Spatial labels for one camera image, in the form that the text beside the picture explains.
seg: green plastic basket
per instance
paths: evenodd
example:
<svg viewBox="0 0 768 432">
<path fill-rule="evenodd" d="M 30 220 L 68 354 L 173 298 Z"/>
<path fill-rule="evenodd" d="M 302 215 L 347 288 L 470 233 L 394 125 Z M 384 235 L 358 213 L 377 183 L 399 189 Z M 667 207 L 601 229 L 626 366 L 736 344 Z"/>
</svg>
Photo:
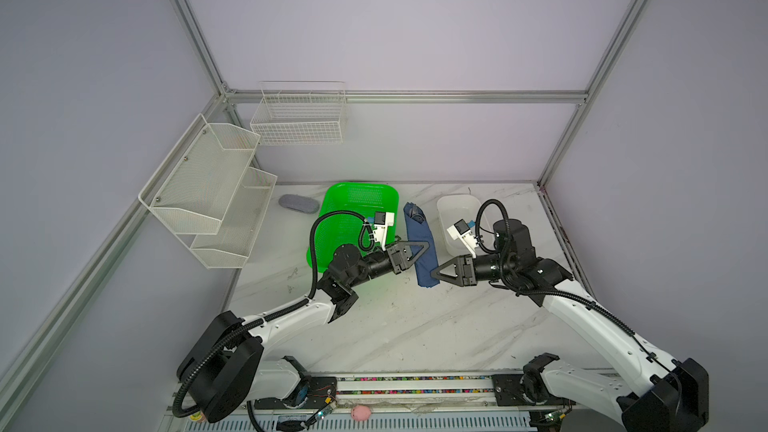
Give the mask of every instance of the green plastic basket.
<svg viewBox="0 0 768 432">
<path fill-rule="evenodd" d="M 341 182 L 331 186 L 322 200 L 320 215 L 334 210 L 352 210 L 366 218 L 372 218 L 374 212 L 394 212 L 395 226 L 387 230 L 387 243 L 394 242 L 397 226 L 397 207 L 400 197 L 397 190 L 384 184 L 361 184 Z M 317 269 L 325 272 L 333 259 L 333 253 L 340 245 L 354 244 L 360 236 L 362 222 L 353 216 L 333 216 L 322 221 L 315 232 L 315 252 Z M 310 250 L 306 250 L 306 263 L 312 267 Z"/>
</svg>

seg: white wire basket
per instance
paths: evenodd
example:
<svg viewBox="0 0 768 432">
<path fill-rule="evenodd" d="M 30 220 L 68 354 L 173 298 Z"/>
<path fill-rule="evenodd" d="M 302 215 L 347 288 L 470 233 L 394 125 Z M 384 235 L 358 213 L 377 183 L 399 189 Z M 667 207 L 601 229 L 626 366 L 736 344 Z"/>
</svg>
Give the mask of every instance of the white wire basket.
<svg viewBox="0 0 768 432">
<path fill-rule="evenodd" d="M 139 200 L 206 268 L 241 268 L 256 243 L 277 177 L 250 166 L 258 134 L 208 123 L 203 116 L 192 127 L 200 130 L 184 155 L 157 187 L 159 168 Z"/>
<path fill-rule="evenodd" d="M 216 234 L 254 158 L 258 134 L 203 118 L 184 158 L 145 204 L 174 234 Z"/>
<path fill-rule="evenodd" d="M 242 268 L 256 244 L 277 176 L 248 167 L 216 235 L 197 235 L 193 254 L 208 268 Z"/>
<path fill-rule="evenodd" d="M 250 121 L 264 146 L 343 142 L 344 82 L 262 82 L 263 98 Z"/>
</svg>

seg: gray sponge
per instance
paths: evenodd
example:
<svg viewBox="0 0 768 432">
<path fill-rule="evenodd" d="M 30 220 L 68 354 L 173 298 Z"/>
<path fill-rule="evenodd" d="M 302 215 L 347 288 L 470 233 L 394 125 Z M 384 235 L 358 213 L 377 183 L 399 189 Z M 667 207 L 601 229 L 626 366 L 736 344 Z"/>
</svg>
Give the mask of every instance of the gray sponge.
<svg viewBox="0 0 768 432">
<path fill-rule="evenodd" d="M 295 194 L 285 194 L 277 201 L 281 207 L 289 208 L 305 214 L 314 214 L 320 210 L 320 202 L 314 198 L 297 196 Z"/>
</svg>

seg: blue folded umbrella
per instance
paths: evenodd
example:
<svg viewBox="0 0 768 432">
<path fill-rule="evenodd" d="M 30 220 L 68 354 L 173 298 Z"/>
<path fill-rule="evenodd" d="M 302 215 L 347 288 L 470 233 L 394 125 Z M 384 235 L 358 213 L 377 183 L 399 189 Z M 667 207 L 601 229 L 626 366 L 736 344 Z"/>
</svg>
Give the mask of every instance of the blue folded umbrella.
<svg viewBox="0 0 768 432">
<path fill-rule="evenodd" d="M 433 278 L 429 273 L 438 266 L 437 252 L 435 251 L 435 239 L 432 238 L 432 232 L 427 224 L 427 217 L 416 204 L 408 202 L 402 208 L 406 216 L 406 232 L 409 241 L 429 242 L 429 250 L 416 261 L 416 282 L 421 287 L 434 287 L 440 281 Z M 411 254 L 417 254 L 421 247 L 411 245 Z"/>
</svg>

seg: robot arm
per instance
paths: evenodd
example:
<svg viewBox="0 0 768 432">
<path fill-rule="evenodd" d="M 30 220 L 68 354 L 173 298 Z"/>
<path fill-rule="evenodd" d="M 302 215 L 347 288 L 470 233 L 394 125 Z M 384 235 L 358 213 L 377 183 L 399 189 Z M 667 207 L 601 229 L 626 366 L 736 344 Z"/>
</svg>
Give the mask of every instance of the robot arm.
<svg viewBox="0 0 768 432">
<path fill-rule="evenodd" d="M 339 214 L 356 216 L 362 221 L 358 247 L 351 244 L 338 247 L 328 269 L 318 280 L 314 234 L 324 219 Z M 384 245 L 375 247 L 376 238 L 385 237 L 386 227 L 393 221 L 387 219 L 382 214 L 379 221 L 377 214 L 372 230 L 368 221 L 356 212 L 335 211 L 319 217 L 310 232 L 310 292 L 293 303 L 262 314 L 238 318 L 227 311 L 216 316 L 178 367 L 177 377 L 182 385 L 171 408 L 174 415 L 185 417 L 200 410 L 214 423 L 244 401 L 278 398 L 289 406 L 299 406 L 306 397 L 306 390 L 302 391 L 302 382 L 308 381 L 306 371 L 293 358 L 261 358 L 284 341 L 348 312 L 357 300 L 353 288 L 358 284 L 390 272 L 399 274 L 426 252 L 428 242 L 398 240 L 386 245 L 386 250 Z M 362 244 L 365 230 L 370 236 L 367 247 Z M 411 254 L 411 247 L 420 249 Z M 359 248 L 369 254 L 363 257 Z M 182 400 L 187 392 L 195 406 L 185 409 Z"/>
<path fill-rule="evenodd" d="M 536 257 L 528 228 L 500 208 L 505 219 L 493 226 L 494 253 L 456 257 L 432 276 L 460 287 L 489 281 L 529 297 L 581 335 L 621 376 L 607 378 L 543 354 L 524 368 L 524 397 L 533 404 L 552 396 L 571 399 L 624 424 L 628 432 L 703 427 L 709 413 L 705 369 L 657 348 L 596 302 L 560 264 Z"/>
<path fill-rule="evenodd" d="M 482 244 L 478 224 L 489 203 L 502 210 L 503 220 L 493 226 L 494 248 Z M 306 372 L 292 358 L 261 360 L 268 351 L 309 328 L 332 322 L 357 300 L 353 288 L 381 275 L 407 270 L 427 248 L 427 242 L 393 242 L 373 250 L 347 244 L 338 247 L 327 271 L 317 280 L 313 237 L 320 222 L 345 213 L 363 221 L 369 235 L 376 235 L 363 216 L 339 211 L 321 216 L 310 232 L 312 290 L 304 298 L 274 311 L 237 318 L 232 312 L 216 317 L 179 366 L 182 386 L 172 410 L 184 417 L 202 410 L 209 422 L 217 422 L 244 401 L 279 398 L 284 403 L 302 402 Z M 695 432 L 708 421 L 709 378 L 695 360 L 680 362 L 658 349 L 597 303 L 560 264 L 537 257 L 528 228 L 507 218 L 498 201 L 488 201 L 475 220 L 475 234 L 458 224 L 459 236 L 476 239 L 486 252 L 456 257 L 432 271 L 432 276 L 460 287 L 490 282 L 516 295 L 529 297 L 572 327 L 619 373 L 608 378 L 572 367 L 553 354 L 542 354 L 523 369 L 522 396 L 532 404 L 551 397 L 567 398 L 623 423 L 628 432 L 663 430 Z M 419 246 L 410 255 L 410 246 Z M 360 249 L 369 254 L 363 257 Z M 181 408 L 187 391 L 196 406 Z"/>
</svg>

